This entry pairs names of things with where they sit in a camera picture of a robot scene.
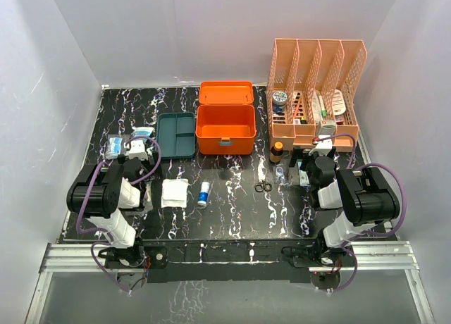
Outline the brown bottle orange cap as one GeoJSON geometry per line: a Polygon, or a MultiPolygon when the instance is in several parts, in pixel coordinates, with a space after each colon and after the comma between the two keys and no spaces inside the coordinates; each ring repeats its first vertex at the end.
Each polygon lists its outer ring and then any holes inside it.
{"type": "Polygon", "coordinates": [[[283,143],[282,142],[276,142],[270,150],[270,161],[272,163],[279,163],[281,160],[281,157],[283,155],[283,143]]]}

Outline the light blue long packet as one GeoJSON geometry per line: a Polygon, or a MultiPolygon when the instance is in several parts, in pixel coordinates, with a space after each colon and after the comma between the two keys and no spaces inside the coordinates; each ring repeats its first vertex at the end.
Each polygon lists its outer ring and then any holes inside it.
{"type": "Polygon", "coordinates": [[[137,127],[132,132],[131,140],[150,140],[153,138],[155,128],[154,127],[137,127]]]}

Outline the white gauze pad pack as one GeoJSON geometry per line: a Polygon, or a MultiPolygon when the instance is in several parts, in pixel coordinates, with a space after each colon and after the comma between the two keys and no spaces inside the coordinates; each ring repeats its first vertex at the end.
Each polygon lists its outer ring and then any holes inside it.
{"type": "Polygon", "coordinates": [[[165,179],[162,183],[161,207],[186,208],[188,179],[165,179]]]}

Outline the white blue small bottle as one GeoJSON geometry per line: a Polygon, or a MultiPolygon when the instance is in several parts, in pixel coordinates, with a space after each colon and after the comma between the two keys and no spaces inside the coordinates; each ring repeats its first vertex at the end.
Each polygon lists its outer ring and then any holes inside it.
{"type": "Polygon", "coordinates": [[[211,189],[211,183],[207,181],[203,181],[201,183],[201,188],[198,196],[197,205],[200,208],[206,208],[206,205],[208,204],[208,198],[209,198],[209,192],[211,189]]]}

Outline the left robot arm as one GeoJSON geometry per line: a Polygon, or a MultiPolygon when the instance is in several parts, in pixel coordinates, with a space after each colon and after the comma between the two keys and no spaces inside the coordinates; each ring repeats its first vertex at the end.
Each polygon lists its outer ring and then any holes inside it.
{"type": "Polygon", "coordinates": [[[155,185],[162,169],[152,160],[119,156],[97,165],[86,164],[68,190],[68,210],[76,213],[76,231],[84,235],[100,233],[106,238],[99,258],[131,268],[147,260],[144,245],[136,229],[129,224],[132,216],[146,216],[153,211],[155,185]]]}

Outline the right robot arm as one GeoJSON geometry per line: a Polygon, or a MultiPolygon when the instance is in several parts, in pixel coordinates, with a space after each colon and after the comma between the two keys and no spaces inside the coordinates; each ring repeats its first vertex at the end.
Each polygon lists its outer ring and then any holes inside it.
{"type": "Polygon", "coordinates": [[[405,218],[406,201],[396,196],[381,172],[388,171],[387,167],[370,163],[356,170],[339,169],[334,155],[334,147],[296,149],[290,159],[290,166],[297,166],[307,177],[312,206],[341,210],[330,225],[319,230],[312,244],[281,249],[283,258],[296,268],[313,263],[335,272],[342,257],[352,255],[352,241],[362,235],[387,237],[388,233],[375,232],[373,227],[394,219],[401,224],[405,218]]]}

